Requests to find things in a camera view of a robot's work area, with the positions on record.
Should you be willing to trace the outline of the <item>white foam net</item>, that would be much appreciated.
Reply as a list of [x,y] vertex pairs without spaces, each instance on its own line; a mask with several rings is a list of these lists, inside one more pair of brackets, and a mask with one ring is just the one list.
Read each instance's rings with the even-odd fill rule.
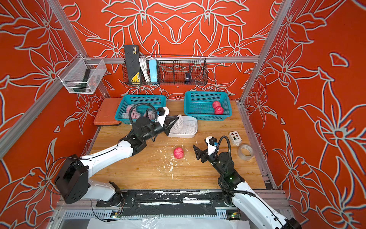
[[173,134],[180,133],[183,129],[183,126],[184,126],[182,116],[179,114],[177,117],[178,117],[178,120],[174,123],[174,125],[172,126],[172,128],[170,130],[170,132],[173,133]]
[[184,122],[182,133],[184,135],[195,135],[196,134],[196,123],[193,121]]

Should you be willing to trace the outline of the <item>red apple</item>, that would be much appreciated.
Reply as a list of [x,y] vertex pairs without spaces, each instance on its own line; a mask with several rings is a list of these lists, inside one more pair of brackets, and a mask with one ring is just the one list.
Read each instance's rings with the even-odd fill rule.
[[225,110],[221,106],[218,106],[218,107],[215,108],[214,114],[216,114],[216,115],[223,115],[224,114],[224,111]]
[[221,107],[221,103],[219,101],[214,101],[212,103],[212,107],[213,107],[213,109],[216,109],[217,107]]

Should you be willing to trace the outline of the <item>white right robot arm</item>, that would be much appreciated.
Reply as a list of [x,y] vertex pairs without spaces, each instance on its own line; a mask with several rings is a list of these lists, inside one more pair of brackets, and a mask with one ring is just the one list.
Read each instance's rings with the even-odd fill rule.
[[201,150],[193,146],[197,160],[209,162],[220,174],[218,184],[226,199],[241,210],[259,229],[301,229],[295,218],[286,218],[262,198],[234,168],[234,161],[229,152],[208,154],[208,149]]

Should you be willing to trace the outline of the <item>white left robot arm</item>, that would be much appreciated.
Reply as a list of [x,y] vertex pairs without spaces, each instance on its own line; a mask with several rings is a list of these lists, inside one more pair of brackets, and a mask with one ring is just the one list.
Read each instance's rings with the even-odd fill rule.
[[133,121],[132,113],[129,113],[131,130],[116,145],[94,154],[71,155],[65,159],[54,180],[65,203],[73,204],[81,199],[101,200],[112,207],[122,203],[122,191],[114,182],[94,181],[92,176],[120,160],[137,155],[146,148],[149,139],[156,140],[160,133],[170,134],[179,117],[170,115],[167,107],[148,107],[154,112],[155,119],[145,115]]

